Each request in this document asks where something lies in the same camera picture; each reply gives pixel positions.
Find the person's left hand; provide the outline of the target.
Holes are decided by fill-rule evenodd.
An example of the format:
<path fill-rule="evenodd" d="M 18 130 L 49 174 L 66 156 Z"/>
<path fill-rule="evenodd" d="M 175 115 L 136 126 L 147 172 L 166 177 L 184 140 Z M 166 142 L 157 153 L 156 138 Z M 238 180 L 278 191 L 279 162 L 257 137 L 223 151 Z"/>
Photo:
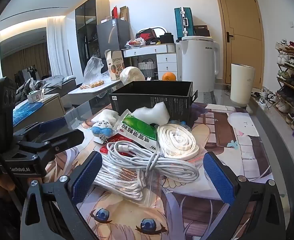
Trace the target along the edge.
<path fill-rule="evenodd" d="M 0 197 L 5 197 L 9 192 L 14 191 L 15 187 L 16 185 L 8 175 L 0 176 Z"/>

